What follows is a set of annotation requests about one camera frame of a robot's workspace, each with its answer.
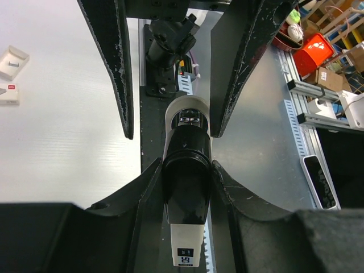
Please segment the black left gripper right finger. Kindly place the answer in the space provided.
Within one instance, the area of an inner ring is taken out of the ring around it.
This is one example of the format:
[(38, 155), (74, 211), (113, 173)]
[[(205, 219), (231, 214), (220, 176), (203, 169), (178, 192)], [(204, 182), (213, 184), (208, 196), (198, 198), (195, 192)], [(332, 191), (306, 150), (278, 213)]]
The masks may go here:
[(289, 212), (212, 164), (218, 272), (362, 272), (363, 210)]

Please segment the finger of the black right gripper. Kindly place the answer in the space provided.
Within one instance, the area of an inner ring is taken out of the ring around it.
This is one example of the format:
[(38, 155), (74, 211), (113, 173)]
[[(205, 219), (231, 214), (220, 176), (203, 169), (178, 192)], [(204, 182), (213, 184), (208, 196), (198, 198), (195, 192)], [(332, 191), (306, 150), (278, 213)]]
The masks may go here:
[(132, 140), (133, 78), (125, 2), (79, 0), (77, 3), (110, 77), (124, 135)]
[(223, 135), (242, 88), (297, 1), (231, 1), (211, 30), (210, 134)]

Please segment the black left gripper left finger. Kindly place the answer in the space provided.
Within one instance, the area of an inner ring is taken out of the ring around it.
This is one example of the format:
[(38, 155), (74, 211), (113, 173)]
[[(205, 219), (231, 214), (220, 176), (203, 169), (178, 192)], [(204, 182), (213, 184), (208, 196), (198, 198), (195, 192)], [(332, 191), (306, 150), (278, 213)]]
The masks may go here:
[(161, 159), (88, 209), (1, 204), (2, 272), (156, 272), (163, 221)]

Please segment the grey and black stapler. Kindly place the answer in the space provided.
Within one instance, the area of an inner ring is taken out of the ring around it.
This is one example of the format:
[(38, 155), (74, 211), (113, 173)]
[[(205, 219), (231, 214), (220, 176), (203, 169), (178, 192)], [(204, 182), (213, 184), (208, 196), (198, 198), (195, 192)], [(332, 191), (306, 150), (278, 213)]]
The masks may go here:
[(175, 267), (200, 265), (212, 184), (209, 108), (198, 96), (167, 107), (162, 184)]

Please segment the small silver staple strip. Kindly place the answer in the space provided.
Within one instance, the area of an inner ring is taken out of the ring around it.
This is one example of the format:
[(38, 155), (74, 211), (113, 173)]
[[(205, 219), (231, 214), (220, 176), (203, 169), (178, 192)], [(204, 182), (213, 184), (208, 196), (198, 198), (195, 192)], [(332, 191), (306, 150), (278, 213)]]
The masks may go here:
[(9, 66), (12, 66), (12, 67), (19, 67), (19, 64), (20, 64), (20, 63), (12, 63), (12, 62), (10, 62), (10, 61), (8, 62), (8, 65), (9, 65)]

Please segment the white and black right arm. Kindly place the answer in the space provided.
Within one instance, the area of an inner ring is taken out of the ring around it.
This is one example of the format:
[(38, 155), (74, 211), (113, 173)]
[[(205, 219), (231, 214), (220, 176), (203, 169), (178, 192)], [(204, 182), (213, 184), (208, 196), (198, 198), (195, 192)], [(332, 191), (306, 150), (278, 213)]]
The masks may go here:
[(147, 53), (155, 68), (170, 69), (195, 44), (189, 9), (220, 11), (211, 31), (211, 135), (223, 135), (242, 88), (298, 1), (79, 1), (111, 79), (125, 137), (134, 136), (128, 18), (148, 19), (154, 36)]

